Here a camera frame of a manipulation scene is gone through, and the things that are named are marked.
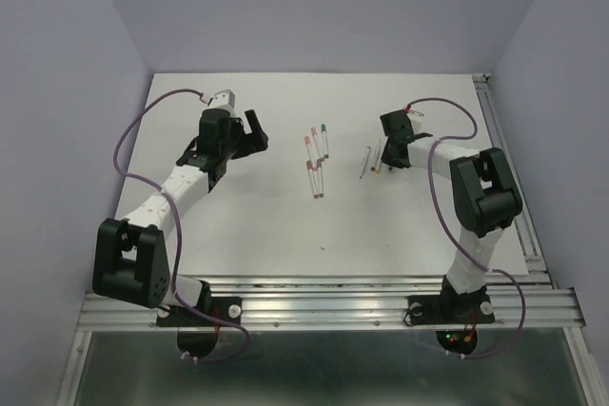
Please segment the pink cap marker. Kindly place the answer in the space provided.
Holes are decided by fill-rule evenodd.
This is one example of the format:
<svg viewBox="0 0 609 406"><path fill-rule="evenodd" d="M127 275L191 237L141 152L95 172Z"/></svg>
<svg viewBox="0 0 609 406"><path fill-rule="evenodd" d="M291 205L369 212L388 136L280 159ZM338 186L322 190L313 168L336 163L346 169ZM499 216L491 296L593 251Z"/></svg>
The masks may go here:
<svg viewBox="0 0 609 406"><path fill-rule="evenodd" d="M313 149L311 145L311 139L308 135L304 137L305 148L308 156L308 160L311 162L312 169L315 171L317 169L316 166L316 157L313 154Z"/></svg>

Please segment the brown cap marker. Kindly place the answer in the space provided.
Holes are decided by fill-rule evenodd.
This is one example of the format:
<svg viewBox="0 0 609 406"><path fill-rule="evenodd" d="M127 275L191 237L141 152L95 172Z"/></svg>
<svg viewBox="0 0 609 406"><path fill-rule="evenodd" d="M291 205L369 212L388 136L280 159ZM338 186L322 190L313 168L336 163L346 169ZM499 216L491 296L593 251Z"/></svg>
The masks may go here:
<svg viewBox="0 0 609 406"><path fill-rule="evenodd" d="M315 171L313 170L313 164L310 160L306 161L306 171L307 171L307 177L309 180L313 199L318 199L319 191L318 191L318 187L317 187L317 183L316 183L316 179L315 179Z"/></svg>

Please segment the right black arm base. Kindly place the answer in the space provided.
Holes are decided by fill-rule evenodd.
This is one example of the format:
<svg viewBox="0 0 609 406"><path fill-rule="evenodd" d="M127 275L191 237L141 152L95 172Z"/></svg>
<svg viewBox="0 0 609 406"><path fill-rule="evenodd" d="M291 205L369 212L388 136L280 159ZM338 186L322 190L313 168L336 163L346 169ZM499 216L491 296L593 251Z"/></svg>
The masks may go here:
<svg viewBox="0 0 609 406"><path fill-rule="evenodd" d="M440 326L436 331L439 345L448 353L471 356L475 351L480 324L496 321L487 288L459 294L447 277L435 294L411 295L406 298L406 326Z"/></svg>

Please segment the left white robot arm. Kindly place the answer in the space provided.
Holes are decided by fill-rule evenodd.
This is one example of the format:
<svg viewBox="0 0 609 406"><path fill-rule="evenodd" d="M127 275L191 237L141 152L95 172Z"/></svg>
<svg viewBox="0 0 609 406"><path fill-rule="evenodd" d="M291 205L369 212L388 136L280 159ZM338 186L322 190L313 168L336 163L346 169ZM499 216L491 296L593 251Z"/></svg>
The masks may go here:
<svg viewBox="0 0 609 406"><path fill-rule="evenodd" d="M225 176L227 164L268 148L255 110L236 115L230 106L201 114L194 137L162 184L120 220L99 227L92 276L93 291L103 297L146 308L179 306L189 323L211 313L209 286L190 280L170 265L166 238L183 235L181 219Z"/></svg>

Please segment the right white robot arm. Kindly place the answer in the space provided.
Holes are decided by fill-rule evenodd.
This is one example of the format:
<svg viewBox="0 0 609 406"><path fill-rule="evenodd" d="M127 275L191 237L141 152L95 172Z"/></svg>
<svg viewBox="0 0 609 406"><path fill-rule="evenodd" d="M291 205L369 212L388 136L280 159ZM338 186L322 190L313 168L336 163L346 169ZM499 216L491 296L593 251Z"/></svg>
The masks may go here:
<svg viewBox="0 0 609 406"><path fill-rule="evenodd" d="M456 247L445 275L452 289L438 297L438 309L449 320L459 320L472 309L468 294L480 291L503 232L522 212L522 198L503 150L475 150L418 132L404 110L380 117L386 137L382 162L392 168L417 167L427 171L434 209L445 234ZM434 178L451 184L453 207L461 226L454 236L443 218Z"/></svg>

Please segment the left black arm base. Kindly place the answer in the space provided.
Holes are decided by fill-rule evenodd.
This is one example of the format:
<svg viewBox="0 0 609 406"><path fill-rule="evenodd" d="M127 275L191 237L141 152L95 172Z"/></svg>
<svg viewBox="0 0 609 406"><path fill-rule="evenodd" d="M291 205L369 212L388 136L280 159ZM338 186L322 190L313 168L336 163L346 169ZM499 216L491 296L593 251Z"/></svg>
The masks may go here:
<svg viewBox="0 0 609 406"><path fill-rule="evenodd" d="M250 343L250 334L242 325L243 299L239 296L214 297L210 285L203 283L194 305L161 304L155 325L176 331L176 346L181 358L195 364L226 361L240 355ZM242 335L233 349L221 349L222 330Z"/></svg>

